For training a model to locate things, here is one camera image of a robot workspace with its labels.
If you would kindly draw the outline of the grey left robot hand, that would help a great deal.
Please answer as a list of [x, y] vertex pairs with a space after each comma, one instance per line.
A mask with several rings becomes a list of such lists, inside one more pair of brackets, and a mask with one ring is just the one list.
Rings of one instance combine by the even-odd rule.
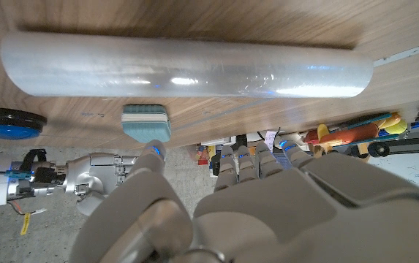
[[79, 231], [71, 262], [419, 262], [419, 188], [340, 153], [222, 149], [214, 192], [188, 213], [147, 143]]

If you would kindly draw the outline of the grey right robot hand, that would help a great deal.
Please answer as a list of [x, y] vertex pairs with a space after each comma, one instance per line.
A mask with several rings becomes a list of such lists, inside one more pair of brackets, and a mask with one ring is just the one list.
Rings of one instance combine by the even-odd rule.
[[90, 153], [68, 161], [65, 166], [65, 192], [76, 195], [76, 208], [83, 215], [90, 216], [124, 183], [136, 161], [136, 156], [114, 153]]

